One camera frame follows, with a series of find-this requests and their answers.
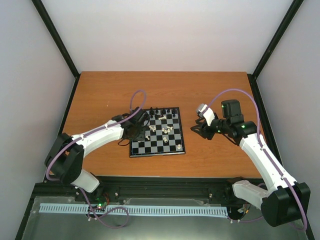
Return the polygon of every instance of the wooden tabletop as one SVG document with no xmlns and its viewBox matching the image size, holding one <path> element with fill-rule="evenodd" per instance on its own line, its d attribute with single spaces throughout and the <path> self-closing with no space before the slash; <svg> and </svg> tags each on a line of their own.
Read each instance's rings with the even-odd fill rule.
<svg viewBox="0 0 320 240">
<path fill-rule="evenodd" d="M 80 134 L 128 113 L 132 94 L 144 89 L 144 109 L 180 108 L 186 154 L 129 158 L 129 146 L 111 142 L 90 153 L 83 161 L 84 169 L 97 176 L 259 178 L 240 147 L 221 135 L 206 140 L 190 130 L 196 125 L 199 104 L 208 104 L 229 88 L 251 94 L 245 72 L 82 72 L 64 132 Z M 137 94 L 133 108 L 142 99 L 142 94 Z M 257 123 L 252 102 L 240 92 L 227 92 L 218 98 L 211 106 L 218 117 L 222 117 L 221 101 L 229 99 L 240 101 L 245 121 Z"/>
</svg>

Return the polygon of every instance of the white wall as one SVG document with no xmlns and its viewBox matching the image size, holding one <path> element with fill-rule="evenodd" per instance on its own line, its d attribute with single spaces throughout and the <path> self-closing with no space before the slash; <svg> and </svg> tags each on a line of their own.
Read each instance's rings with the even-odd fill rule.
<svg viewBox="0 0 320 240">
<path fill-rule="evenodd" d="M 73 77 L 31 0 L 0 1 L 0 238 L 14 239 Z"/>
<path fill-rule="evenodd" d="M 320 1 L 306 0 L 258 78 L 285 167 L 311 188 L 307 216 L 320 239 Z"/>
<path fill-rule="evenodd" d="M 43 0 L 80 71 L 252 73 L 292 0 Z"/>
</svg>

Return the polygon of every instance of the black frame edge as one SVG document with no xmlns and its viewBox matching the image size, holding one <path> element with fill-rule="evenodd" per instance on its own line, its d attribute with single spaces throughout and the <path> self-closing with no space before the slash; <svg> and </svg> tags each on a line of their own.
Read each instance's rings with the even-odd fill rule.
<svg viewBox="0 0 320 240">
<path fill-rule="evenodd" d="M 40 17 L 42 18 L 43 23 L 45 24 L 46 28 L 48 29 L 49 33 L 51 34 L 52 39 L 54 40 L 56 46 L 60 50 L 66 64 L 68 65 L 70 71 L 72 72 L 75 78 L 79 77 L 79 72 L 72 61 L 64 42 L 62 41 L 54 23 L 52 22 L 43 2 L 41 0 L 32 0 L 34 7 L 38 11 Z"/>
<path fill-rule="evenodd" d="M 260 75 L 261 71 L 265 67 L 267 61 L 269 60 L 271 54 L 275 50 L 276 46 L 278 45 L 280 39 L 284 35 L 285 31 L 287 30 L 289 24 L 291 23 L 292 19 L 296 15 L 297 11 L 299 10 L 301 4 L 304 0 L 293 0 L 291 6 L 289 7 L 288 11 L 284 15 L 278 29 L 276 30 L 275 34 L 273 35 L 268 47 L 266 48 L 264 54 L 262 55 L 258 65 L 256 66 L 252 76 L 254 80 L 257 80 L 258 76 Z"/>
<path fill-rule="evenodd" d="M 81 74 L 79 74 L 79 76 L 77 76 L 74 79 L 73 87 L 72 87 L 72 90 L 71 90 L 71 93 L 70 93 L 70 97 L 69 97 L 68 103 L 66 105 L 64 114 L 63 114 L 63 118 L 62 118 L 62 121 L 61 121 L 61 124 L 60 124 L 60 128 L 59 128 L 59 131 L 58 131 L 58 135 L 62 134 L 62 132 L 64 130 L 64 127 L 65 127 L 65 124 L 66 124 L 66 120 L 67 120 L 67 117 L 68 117 L 68 114 L 69 114 L 69 110 L 70 110 L 72 101 L 74 99 L 74 96 L 75 96 L 75 93 L 76 93 L 76 89 L 77 89 L 80 77 L 81 77 Z"/>
<path fill-rule="evenodd" d="M 264 105 L 264 102 L 262 100 L 261 94 L 260 94 L 260 90 L 257 84 L 257 81 L 254 80 L 253 75 L 252 74 L 248 74 L 248 80 L 250 83 L 250 87 L 251 87 L 251 91 L 252 91 L 252 95 L 254 98 L 254 101 L 258 107 L 259 110 L 259 116 L 260 116 L 260 120 L 261 120 L 261 125 L 263 128 L 263 132 L 264 132 L 264 136 L 265 136 L 265 141 L 266 144 L 268 145 L 268 147 L 270 148 L 271 152 L 274 154 L 274 156 L 278 159 L 278 161 L 282 164 L 281 158 L 280 158 L 280 154 L 278 151 L 278 147 L 276 144 L 276 140 L 274 137 L 274 134 L 272 132 L 271 129 L 271 125 L 268 119 L 268 115 L 266 112 L 266 108 Z"/>
</svg>

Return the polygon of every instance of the robotic arm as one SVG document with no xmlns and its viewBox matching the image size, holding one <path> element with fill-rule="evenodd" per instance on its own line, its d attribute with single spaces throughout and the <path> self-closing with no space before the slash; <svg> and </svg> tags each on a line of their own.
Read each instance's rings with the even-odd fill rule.
<svg viewBox="0 0 320 240">
<path fill-rule="evenodd" d="M 56 158 L 48 171 L 51 171 L 57 180 L 63 184 L 80 187 L 98 198 L 103 193 L 103 187 L 99 187 L 100 182 L 93 174 L 82 168 L 83 159 L 95 149 L 112 141 L 120 139 L 144 141 L 146 126 L 143 124 L 148 118 L 149 115 L 137 107 L 131 114 L 115 116 L 106 124 L 88 132 L 72 136 L 62 133 L 55 140 L 45 165 L 49 167 Z M 74 144 L 59 155 L 63 148 L 74 141 Z"/>
<path fill-rule="evenodd" d="M 297 183 L 282 167 L 261 134 L 259 137 L 262 146 L 260 145 L 257 126 L 252 121 L 244 121 L 239 101 L 222 101 L 221 107 L 224 119 L 218 119 L 215 112 L 207 105 L 201 104 L 197 109 L 200 118 L 196 120 L 197 125 L 191 130 L 208 140 L 211 140 L 215 134 L 222 134 L 231 142 L 233 140 L 233 143 L 240 146 L 252 160 L 267 188 L 265 190 L 242 177 L 237 177 L 228 181 L 229 192 L 226 193 L 226 198 L 230 201 L 236 198 L 243 199 L 254 205 L 261 210 L 265 220 L 273 227 L 300 219 L 301 211 L 285 179 L 293 187 L 305 213 L 310 198 L 310 189 L 307 184 Z"/>
</svg>

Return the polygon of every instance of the purple cable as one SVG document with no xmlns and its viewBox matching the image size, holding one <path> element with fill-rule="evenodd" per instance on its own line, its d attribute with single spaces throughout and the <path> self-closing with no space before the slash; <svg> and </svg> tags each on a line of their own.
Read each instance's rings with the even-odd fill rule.
<svg viewBox="0 0 320 240">
<path fill-rule="evenodd" d="M 132 113 L 132 102 L 134 101 L 134 98 L 136 96 L 137 93 L 143 93 L 144 98 L 143 98 L 143 103 L 141 104 L 141 107 L 137 110 L 137 112 L 145 105 L 146 99 L 147 99 L 147 94 L 144 90 L 139 89 L 137 91 L 135 91 L 135 93 L 132 95 L 131 99 L 130 99 L 130 113 Z"/>
<path fill-rule="evenodd" d="M 130 116 L 126 117 L 125 119 L 121 120 L 121 121 L 118 121 L 118 122 L 115 122 L 115 123 L 112 123 L 110 125 L 108 125 L 107 127 L 108 128 L 111 128 L 111 127 L 114 127 L 116 125 L 119 125 L 119 124 L 122 124 L 124 123 L 125 121 L 128 121 L 129 119 L 133 118 L 145 105 L 146 103 L 146 100 L 147 100 L 147 94 L 144 90 L 142 89 L 139 89 L 137 90 L 131 97 L 131 100 L 130 100 L 130 113 L 132 112 L 132 101 L 134 99 L 134 97 L 136 96 L 137 93 L 143 93 L 143 102 L 142 104 L 139 106 L 139 108 L 137 109 L 137 111 L 135 111 L 133 114 L 131 114 Z M 97 127 L 96 129 L 93 129 L 89 132 L 87 132 L 86 134 L 83 135 L 84 138 L 90 136 L 91 134 L 94 134 L 96 132 L 99 132 L 101 130 L 104 130 L 106 129 L 106 127 L 103 125 L 103 126 L 100 126 L 100 127 Z M 71 147 L 73 144 L 75 144 L 77 141 L 81 140 L 81 137 L 78 137 L 76 138 L 75 140 L 71 141 L 70 143 L 68 143 L 64 148 L 62 148 L 58 154 L 52 159 L 52 161 L 50 162 L 49 166 L 47 167 L 46 171 L 45 171 L 45 176 L 48 180 L 50 181 L 59 181 L 58 178 L 53 178 L 53 177 L 50 177 L 50 170 L 52 168 L 52 166 L 55 164 L 55 162 L 57 161 L 57 159 L 69 148 Z"/>
<path fill-rule="evenodd" d="M 259 117 L 259 110 L 258 110 L 258 106 L 254 100 L 254 98 L 249 94 L 247 93 L 246 91 L 244 90 L 241 90 L 241 89 L 237 89 L 237 88 L 230 88 L 230 89 L 227 89 L 227 90 L 224 90 L 222 92 L 220 92 L 217 96 L 215 96 L 212 101 L 208 104 L 208 106 L 204 109 L 204 111 L 202 112 L 203 114 L 208 110 L 208 108 L 214 103 L 214 101 L 220 97 L 222 94 L 224 93 L 227 93 L 227 92 L 230 92 L 230 91 L 237 91 L 237 92 L 241 92 L 245 95 L 247 95 L 251 101 L 253 102 L 253 105 L 254 105 L 254 108 L 255 108 L 255 112 L 256 112 L 256 120 L 257 120 L 257 129 L 256 129 L 256 137 L 257 137 L 257 140 L 259 142 L 259 145 L 260 147 L 262 148 L 263 147 L 263 144 L 261 142 L 261 139 L 260 139 L 260 117 Z M 265 155 L 267 156 L 267 158 L 270 160 L 270 162 L 272 163 L 272 165 L 274 166 L 274 168 L 277 170 L 277 172 L 280 174 L 281 177 L 284 176 L 284 173 L 281 171 L 281 169 L 278 167 L 278 165 L 276 164 L 276 162 L 272 159 L 272 157 L 270 156 L 270 154 L 267 152 L 266 149 L 263 148 L 263 152 L 265 153 Z M 292 192 L 293 194 L 293 197 L 299 207 L 299 210 L 300 210 L 300 213 L 301 213 L 301 216 L 302 216 L 302 222 L 303 222 L 303 227 L 302 228 L 298 228 L 296 226 L 294 226 L 297 230 L 300 230 L 300 231 L 306 231 L 307 230 L 307 226 L 308 226 L 308 222 L 307 222 L 307 216 L 306 216 L 306 213 L 302 207 L 302 204 L 294 190 L 294 188 L 291 186 L 290 182 L 288 181 L 287 178 L 283 177 L 283 180 L 285 181 L 285 183 L 288 185 L 290 191 Z M 247 223 L 251 223 L 251 222 L 254 222 L 256 220 L 259 220 L 260 218 L 263 218 L 263 216 L 261 217 L 258 217 L 256 219 L 253 219 L 253 220 L 250 220 L 250 221 L 241 221 L 242 223 L 244 222 L 247 222 Z"/>
<path fill-rule="evenodd" d="M 87 194 L 85 192 L 85 190 L 83 190 L 82 188 L 80 188 L 80 191 L 82 192 L 84 198 L 85 198 L 85 201 L 86 203 L 89 205 L 89 208 L 90 208 L 90 211 L 93 213 L 93 215 L 96 217 L 96 219 L 102 223 L 104 226 L 106 226 L 107 228 L 110 228 L 110 229 L 120 229 L 120 228 L 123 228 L 125 225 L 127 225 L 128 221 L 129 221 L 129 212 L 126 208 L 122 207 L 122 206 L 117 206 L 117 207 L 114 207 L 112 209 L 110 209 L 109 211 L 107 211 L 106 213 L 104 213 L 103 215 L 101 216 L 98 216 L 94 210 L 94 208 L 91 206 L 91 203 L 87 197 Z M 106 215 L 108 215 L 109 213 L 113 212 L 114 210 L 117 210 L 117 209 L 121 209 L 123 210 L 125 213 L 126 213 L 126 220 L 125 220 L 125 223 L 120 225 L 120 226 L 110 226 L 108 224 L 106 224 L 105 222 L 101 221 L 101 218 L 104 218 Z"/>
</svg>

